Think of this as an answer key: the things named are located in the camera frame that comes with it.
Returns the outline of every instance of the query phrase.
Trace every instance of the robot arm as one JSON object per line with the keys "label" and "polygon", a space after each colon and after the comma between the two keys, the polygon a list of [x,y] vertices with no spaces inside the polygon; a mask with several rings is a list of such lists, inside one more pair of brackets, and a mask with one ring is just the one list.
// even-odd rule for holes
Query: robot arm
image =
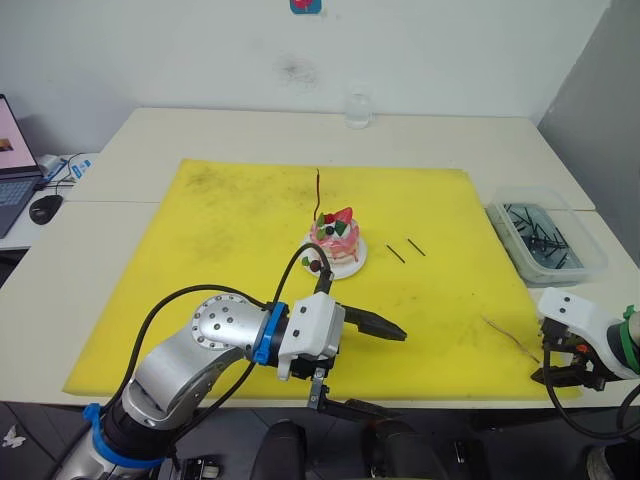
{"label": "robot arm", "polygon": [[[621,320],[593,302],[555,288],[545,289],[538,310],[544,316],[543,344],[573,355],[569,366],[550,368],[553,386],[583,385],[601,391],[607,381],[640,376],[639,312]],[[544,383],[543,369],[532,379]]]}
{"label": "robot arm", "polygon": [[406,337],[375,314],[347,315],[349,309],[323,291],[297,301],[290,317],[284,303],[267,310],[237,294],[207,299],[188,325],[147,355],[103,416],[98,405],[85,410],[92,428],[54,478],[144,477],[162,463],[220,374],[242,358],[277,368],[281,380],[313,377],[309,406],[331,412],[328,407],[342,404],[326,399],[322,382],[333,367],[345,321],[359,327],[368,322],[371,331],[365,333],[382,331],[384,338]]}

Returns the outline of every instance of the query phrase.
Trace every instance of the black cable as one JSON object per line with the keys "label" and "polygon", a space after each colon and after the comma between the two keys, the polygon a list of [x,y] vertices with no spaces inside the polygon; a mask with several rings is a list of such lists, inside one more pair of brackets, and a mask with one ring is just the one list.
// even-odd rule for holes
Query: black cable
{"label": "black cable", "polygon": [[616,415],[616,428],[618,430],[622,430],[624,428],[624,419],[627,417],[629,407],[638,395],[640,395],[640,383],[636,385],[636,387],[631,390],[626,397],[624,397],[624,400],[622,401],[622,404],[618,409],[618,414]]}
{"label": "black cable", "polygon": [[280,278],[280,283],[278,283],[278,288],[276,289],[276,293],[273,296],[273,300],[272,300],[272,303],[274,306],[276,303],[278,303],[278,300],[280,299],[280,294],[282,293],[282,289],[284,288],[284,284],[287,281],[287,278],[289,277],[289,273],[291,272],[293,265],[298,260],[298,257],[300,256],[300,254],[309,248],[312,248],[316,252],[318,252],[318,255],[320,255],[320,259],[324,264],[324,268],[331,270],[331,265],[329,264],[329,259],[327,258],[327,254],[319,245],[316,245],[315,243],[311,243],[311,242],[301,245],[300,248],[298,248],[298,250],[296,250],[295,253],[291,256],[291,260],[289,260],[289,263],[287,264],[287,267],[284,269],[284,273]]}
{"label": "black cable", "polygon": [[224,402],[229,400],[229,397],[231,397],[231,395],[236,393],[236,391],[242,386],[242,384],[247,379],[247,377],[249,377],[249,375],[251,374],[255,366],[256,366],[255,363],[250,362],[247,368],[245,368],[244,372],[242,372],[242,375],[240,375],[240,378],[236,380],[236,383],[234,383],[231,386],[231,388],[229,388],[229,390],[224,392],[224,394],[222,394],[222,396],[218,398],[214,403],[212,403],[209,407],[207,407],[207,409],[204,412],[202,412],[200,415],[198,415],[193,420],[191,420],[191,422],[189,422],[189,424],[187,424],[185,427],[180,429],[180,431],[176,434],[174,440],[171,443],[175,445],[178,442],[178,440],[184,437],[187,433],[189,433],[195,427],[200,425],[206,417],[208,417],[213,412],[218,410]]}
{"label": "black cable", "polygon": [[[558,411],[558,414],[560,415],[560,417],[562,417],[562,419],[567,422],[569,424],[569,426],[571,428],[573,428],[574,430],[576,430],[579,433],[582,433],[583,435],[586,435],[588,437],[592,437],[592,438],[597,438],[598,440],[615,440],[621,437],[625,437],[628,435],[631,435],[632,433],[640,430],[640,422],[636,422],[632,425],[630,425],[629,427],[625,428],[625,429],[619,429],[618,431],[615,432],[596,432],[594,430],[589,430],[588,428],[583,427],[582,425],[576,423],[570,416],[569,414],[565,411],[565,409],[562,407],[562,405],[560,404],[560,401],[558,400],[558,397],[556,396],[556,392],[553,389],[553,385],[551,384],[551,372],[550,372],[550,365],[551,365],[551,345],[549,345],[548,343],[545,343],[543,345],[544,347],[544,360],[542,362],[542,373],[543,373],[543,378],[544,378],[544,386],[547,388],[547,393],[549,394],[549,398],[551,399],[551,403],[553,403],[553,406],[556,408],[556,410]],[[625,402],[629,402],[629,404],[631,404],[631,402],[633,402],[635,396],[637,396],[638,393],[635,393],[635,395],[631,395],[631,393],[629,395],[627,395],[627,397],[624,399],[624,401],[622,402],[622,405],[620,406],[620,409],[622,410]]]}
{"label": "black cable", "polygon": [[3,402],[3,403],[4,403],[4,406],[9,409],[9,411],[11,412],[11,415],[15,417],[16,422],[18,422],[18,425],[20,426],[20,429],[24,430],[24,433],[27,434],[27,437],[33,440],[33,443],[35,443],[40,448],[40,450],[42,450],[47,455],[47,457],[49,457],[53,462],[55,462],[56,461],[55,455],[53,455],[44,445],[42,445],[42,443],[40,443],[40,440],[38,440],[36,436],[33,433],[31,433],[31,431],[25,426],[24,422],[18,416],[16,411],[11,407],[11,405],[9,405],[8,402]]}
{"label": "black cable", "polygon": [[138,361],[138,355],[140,354],[140,348],[142,347],[144,336],[146,335],[147,330],[151,325],[151,322],[153,321],[155,316],[158,314],[158,312],[162,310],[162,308],[164,308],[164,306],[167,305],[169,302],[175,300],[178,297],[181,297],[182,295],[186,295],[187,293],[191,293],[191,292],[199,292],[203,290],[214,290],[218,292],[235,293],[236,295],[242,295],[251,303],[253,303],[254,305],[260,308],[267,308],[267,306],[264,303],[259,302],[253,297],[250,297],[246,293],[243,293],[240,290],[236,290],[235,288],[225,287],[224,285],[209,285],[209,284],[192,285],[191,287],[181,288],[180,290],[177,290],[172,294],[167,295],[162,300],[160,300],[155,307],[151,309],[151,311],[147,314],[147,317],[144,319],[144,322],[142,322],[142,325],[140,326],[140,330],[138,331],[138,337],[136,338],[136,341],[133,345],[133,349],[131,351],[131,357],[129,358],[129,365],[127,365],[127,370],[125,371],[125,374],[122,378],[122,382],[120,382],[120,386],[118,387],[116,392],[113,394],[111,399],[102,408],[102,411],[106,412],[116,402],[116,400],[120,398],[120,395],[122,394],[125,387],[127,386],[127,383],[129,383],[131,375],[133,374],[133,371],[136,368],[136,362]]}
{"label": "black cable", "polygon": [[[282,275],[282,277],[280,279],[280,283],[278,284],[278,288],[276,289],[276,293],[274,294],[274,297],[273,297],[273,302],[271,304],[272,308],[275,307],[275,305],[278,303],[278,300],[280,299],[280,294],[282,293],[282,290],[284,288],[284,284],[285,284],[285,282],[286,282],[286,280],[287,280],[287,278],[289,276],[289,273],[291,272],[291,268],[293,267],[294,263],[296,262],[296,260],[300,256],[300,254],[302,252],[304,252],[308,248],[313,248],[314,250],[316,250],[318,252],[318,254],[320,255],[320,258],[322,259],[322,263],[324,264],[324,269],[329,270],[329,271],[331,270],[331,266],[329,264],[329,259],[327,258],[326,253],[324,252],[324,250],[322,250],[321,247],[319,247],[315,243],[306,243],[306,244],[302,245],[292,255],[291,260],[289,261],[289,263],[287,264],[287,267],[284,270],[284,273],[283,273],[283,275]],[[158,312],[160,310],[162,310],[162,308],[165,307],[169,302],[171,302],[172,300],[175,300],[178,297],[181,297],[182,295],[186,295],[187,293],[191,293],[191,292],[203,291],[203,290],[214,290],[214,291],[220,291],[220,292],[234,293],[236,295],[242,295],[243,297],[245,297],[247,300],[249,300],[251,303],[253,303],[256,306],[258,306],[260,308],[263,308],[263,309],[267,309],[268,308],[268,305],[266,305],[266,304],[264,304],[262,302],[259,302],[255,298],[250,297],[249,295],[241,292],[240,290],[236,290],[235,288],[225,287],[223,285],[213,285],[213,284],[211,284],[211,285],[210,284],[193,285],[191,287],[185,287],[185,288],[182,288],[180,290],[177,290],[177,291],[171,293],[170,295],[167,295],[165,298],[160,300],[151,309],[151,311],[147,314],[146,318],[142,322],[142,325],[140,326],[140,330],[138,331],[138,336],[136,337],[136,341],[135,341],[135,343],[133,345],[133,349],[131,350],[131,356],[129,357],[129,364],[127,365],[127,369],[126,369],[125,374],[124,374],[124,376],[122,378],[122,381],[120,382],[120,386],[118,387],[116,392],[113,394],[111,399],[109,399],[109,401],[104,405],[104,407],[102,407],[102,409],[101,409],[102,412],[106,412],[109,408],[111,408],[111,406],[122,395],[122,392],[124,391],[125,387],[127,386],[127,383],[129,383],[131,375],[133,374],[133,371],[134,371],[134,369],[136,367],[136,363],[137,363],[137,360],[138,360],[138,355],[140,354],[140,348],[142,347],[142,342],[144,341],[144,337],[145,337],[145,335],[147,333],[147,330],[149,329],[149,326],[151,325],[151,322],[153,321],[155,316],[158,314]],[[242,373],[240,378],[238,378],[238,380],[231,386],[231,388],[229,388],[224,394],[222,394],[222,396],[220,396],[220,398],[218,398],[218,400],[216,400],[213,404],[211,404],[204,412],[202,412],[200,415],[195,417],[191,422],[189,422],[189,424],[187,424],[185,427],[183,427],[176,434],[176,437],[171,442],[170,450],[171,449],[175,450],[175,444],[180,438],[182,438],[184,435],[186,435],[189,431],[191,431],[197,425],[202,423],[202,421],[207,416],[209,416],[211,413],[213,413],[214,411],[218,410],[222,406],[222,404],[224,402],[226,402],[229,399],[229,397],[231,397],[242,386],[242,384],[245,382],[245,380],[249,377],[249,375],[253,371],[254,367],[255,367],[255,363],[253,363],[253,362],[249,363],[249,365],[247,366],[245,371]],[[73,447],[80,441],[82,436],[86,432],[89,431],[90,428],[91,428],[91,424],[88,423],[73,438],[73,440],[69,443],[69,445],[67,446],[67,448],[65,449],[63,454],[56,461],[56,464],[54,465],[54,468],[51,469],[51,473],[49,474],[49,478],[53,478],[53,476],[56,474],[56,472],[58,471],[58,469],[62,465],[64,459],[69,455],[69,453],[71,452]]]}
{"label": "black cable", "polygon": [[[111,408],[111,406],[118,400],[118,398],[120,398],[120,395],[122,394],[122,391],[127,386],[127,383],[129,383],[129,379],[131,378],[131,375],[133,374],[133,370],[135,369],[136,363],[138,361],[138,355],[140,354],[140,348],[142,347],[144,336],[147,333],[147,330],[149,329],[151,322],[153,321],[155,316],[158,314],[158,312],[169,302],[171,302],[172,300],[175,300],[178,297],[181,297],[182,295],[186,295],[187,293],[191,293],[191,292],[203,291],[203,290],[207,290],[207,291],[213,290],[218,292],[227,292],[227,293],[234,293],[236,295],[242,295],[251,303],[253,303],[254,305],[257,305],[260,308],[267,307],[264,303],[259,302],[258,300],[256,300],[253,297],[250,297],[244,292],[241,292],[240,290],[236,290],[235,288],[225,287],[224,285],[208,285],[208,284],[192,285],[190,287],[181,288],[180,290],[177,290],[172,294],[167,295],[165,298],[160,300],[160,302],[158,302],[151,309],[151,311],[147,314],[146,318],[142,322],[142,325],[140,326],[140,330],[138,331],[138,336],[136,337],[136,341],[134,343],[133,349],[131,350],[129,364],[127,365],[127,370],[125,371],[125,374],[122,378],[122,382],[120,383],[120,386],[118,387],[116,392],[113,394],[111,399],[109,399],[109,401],[104,405],[104,407],[102,407],[101,409],[102,412],[106,412],[109,408]],[[73,448],[77,445],[77,443],[82,439],[82,437],[90,429],[91,429],[90,423],[87,423],[86,425],[83,426],[83,428],[80,429],[80,431],[73,437],[71,442],[69,442],[64,452],[62,452],[62,454],[57,458],[57,460],[55,460],[56,463],[51,468],[49,474],[47,475],[47,478],[50,478],[50,479],[54,478],[55,474],[58,472],[58,470],[62,466],[62,463],[64,462],[64,460],[67,458],[67,456],[71,453]]]}
{"label": "black cable", "polygon": [[58,180],[56,182],[56,186],[55,186],[55,193],[54,195],[58,194],[58,186],[60,185],[61,182],[64,182],[67,178],[71,177],[73,175],[73,173],[71,172],[71,160],[73,160],[74,158],[76,158],[79,155],[84,155],[84,153],[76,153],[74,155],[71,155],[68,159],[67,159],[67,171],[69,172],[67,175],[65,175],[64,177],[62,177],[60,180]]}
{"label": "black cable", "polygon": [[[273,296],[273,300],[271,302],[271,307],[272,308],[275,308],[276,304],[278,303],[278,300],[280,299],[280,295],[282,294],[282,290],[284,289],[284,285],[285,285],[285,283],[287,281],[287,278],[289,277],[289,273],[291,272],[291,269],[293,268],[293,265],[298,260],[298,257],[300,256],[300,254],[302,252],[304,252],[308,248],[313,248],[314,250],[316,250],[318,252],[318,254],[320,255],[320,258],[322,259],[322,263],[324,264],[324,267],[326,269],[330,270],[331,266],[329,264],[329,259],[327,258],[327,254],[324,252],[324,250],[322,250],[322,248],[319,247],[318,245],[316,245],[315,243],[305,243],[304,245],[302,245],[300,248],[298,248],[295,251],[295,253],[291,256],[291,259],[289,260],[289,263],[287,264],[287,267],[284,269],[284,273],[282,274],[282,277],[280,278],[280,282],[278,283],[278,288],[276,288],[276,292],[275,292],[275,294]],[[247,377],[253,371],[254,367],[255,367],[255,363],[253,363],[253,362],[249,363],[249,365],[247,366],[245,371],[242,373],[240,378],[236,381],[236,383],[234,383],[231,386],[231,388],[229,388],[229,390],[227,390],[220,398],[218,398],[218,400],[216,400],[214,403],[212,403],[204,412],[202,412],[200,415],[198,415],[196,418],[194,418],[191,422],[189,422],[185,427],[183,427],[176,434],[176,437],[172,441],[171,447],[175,449],[175,444],[178,442],[178,440],[180,440],[187,433],[189,433],[191,430],[193,430],[196,426],[198,426],[200,423],[202,423],[202,421],[206,417],[208,417],[213,412],[218,410],[222,406],[222,404],[224,402],[226,402],[229,399],[229,397],[231,397],[236,392],[236,390],[238,390],[242,386],[244,381],[247,379]]]}

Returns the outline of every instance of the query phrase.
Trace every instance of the laptop screen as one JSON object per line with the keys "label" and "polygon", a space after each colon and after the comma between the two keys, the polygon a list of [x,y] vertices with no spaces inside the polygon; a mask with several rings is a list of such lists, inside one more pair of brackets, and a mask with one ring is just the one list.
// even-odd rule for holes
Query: laptop screen
{"label": "laptop screen", "polygon": [[20,133],[7,100],[0,95],[0,175],[34,170],[34,167],[37,168],[36,161]]}

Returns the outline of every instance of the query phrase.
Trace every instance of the computer mouse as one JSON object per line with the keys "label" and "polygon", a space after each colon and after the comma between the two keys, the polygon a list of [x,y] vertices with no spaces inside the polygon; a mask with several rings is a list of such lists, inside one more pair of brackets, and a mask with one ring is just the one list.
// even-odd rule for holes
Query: computer mouse
{"label": "computer mouse", "polygon": [[44,225],[56,214],[58,209],[62,205],[62,196],[60,195],[47,195],[42,197],[31,204],[29,207],[29,216],[38,225]]}

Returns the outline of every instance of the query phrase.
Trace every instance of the plastic container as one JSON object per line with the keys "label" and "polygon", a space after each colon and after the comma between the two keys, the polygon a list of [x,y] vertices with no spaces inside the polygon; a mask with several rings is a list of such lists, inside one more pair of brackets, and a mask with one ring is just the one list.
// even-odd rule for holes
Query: plastic container
{"label": "plastic container", "polygon": [[574,285],[607,267],[595,239],[549,188],[500,188],[487,214],[529,286]]}

